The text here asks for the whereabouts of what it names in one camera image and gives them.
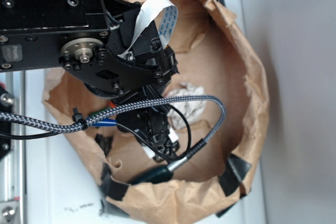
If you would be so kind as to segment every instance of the black cable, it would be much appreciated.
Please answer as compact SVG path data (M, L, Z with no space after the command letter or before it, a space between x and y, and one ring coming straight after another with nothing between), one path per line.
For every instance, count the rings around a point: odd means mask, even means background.
M135 137L137 137L137 139L139 139L143 144L145 144L149 149L151 149L157 156L163 158L164 160L167 160L167 161L170 161L170 162L174 162L174 161L178 161L178 160L181 160L183 158L185 158L188 154L188 152L190 151L190 148L191 148L191 129L190 129L190 125L187 121L187 119L185 118L185 116L181 113L181 111L179 111L177 108L175 108L174 106L172 106L172 109L174 111L176 111L180 117L183 119L184 123L186 124L186 127L187 127L187 131L188 131L188 144L187 144L187 148L186 150L179 156L179 157L176 157L176 158L173 158L173 157L167 157L166 155L163 155L161 154L160 152L158 152L149 142L147 142L145 139L143 139L143 137L141 137L137 132L135 132L134 130L122 125L122 124L119 124L117 122L117 126L124 129L125 131L127 132L130 132L132 133Z
M32 140L32 139L37 139L37 138L55 136L58 134L60 133L48 132L48 133L42 133L42 134L36 134L36 135L18 136L18 135L11 135L8 133L0 132L0 137L5 138L5 139L14 139L14 140Z

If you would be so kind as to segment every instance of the white crumpled paper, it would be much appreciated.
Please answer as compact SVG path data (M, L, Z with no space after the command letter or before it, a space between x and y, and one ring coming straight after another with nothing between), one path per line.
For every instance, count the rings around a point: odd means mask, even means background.
M202 86L194 86L188 82L181 82L184 86L182 89L175 89L168 93L168 97L175 97L179 95L196 95L205 94L204 88ZM190 101L190 102L176 102L172 105L177 108L185 116L189 124L196 123L199 116L203 113L205 109L206 101ZM173 127L176 130L184 128L186 125L183 119L175 111L171 110L168 116L172 119Z

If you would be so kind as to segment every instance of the brown paper bag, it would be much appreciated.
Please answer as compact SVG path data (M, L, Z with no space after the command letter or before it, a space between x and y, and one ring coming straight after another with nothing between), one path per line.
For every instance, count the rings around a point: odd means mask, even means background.
M158 165L148 159L132 135L113 128L90 128L66 136L96 183L107 192L108 202L131 218L155 224L193 223L248 194L268 125L265 71L235 23L236 16L217 0L171 1L178 7L179 18L170 46L181 74L173 76L167 92L179 88L181 82L190 82L220 98L227 119L215 137L177 169L171 181L129 186L125 184L129 179ZM60 124L72 123L74 107L87 116L108 104L62 69L51 70L43 101ZM193 143L207 134L218 117L216 105L208 103L199 122L192 125ZM98 133L113 135L106 157L94 140ZM183 150L186 132L182 129L179 134ZM236 164L247 164L247 169L239 173Z

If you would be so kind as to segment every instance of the green object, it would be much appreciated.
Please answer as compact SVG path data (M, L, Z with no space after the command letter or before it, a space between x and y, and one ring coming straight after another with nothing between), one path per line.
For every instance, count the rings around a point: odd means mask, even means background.
M174 173L168 170L167 166L158 166L134 178L129 184L137 185L145 182L158 184L169 181L173 175Z

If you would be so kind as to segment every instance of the braided cable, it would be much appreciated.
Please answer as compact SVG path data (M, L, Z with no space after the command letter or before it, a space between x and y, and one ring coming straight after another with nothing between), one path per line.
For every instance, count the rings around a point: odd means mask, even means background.
M221 116L215 126L211 129L211 131L205 136L203 139L204 142L208 142L209 139L216 133L219 129L220 125L224 121L226 117L226 110L222 102L212 95L185 95L179 97L166 97L160 99L146 100L128 103L124 105L120 105L116 108L108 109L100 112L99 114L89 117L85 119L85 122L88 126L93 126L94 124L102 121L103 119L109 118L113 115L120 114L123 112L128 112L137 109L148 108L152 106L159 106L163 104L169 104L174 102L187 102L187 101L212 101L215 102L219 108L221 109ZM58 125L53 123L44 122L38 119L30 118L23 115L16 115L7 112L0 112L0 120L23 124L26 126L35 127L41 130L54 132L54 133L73 133L77 131L81 131L84 128L84 124L81 122L74 123L72 125Z

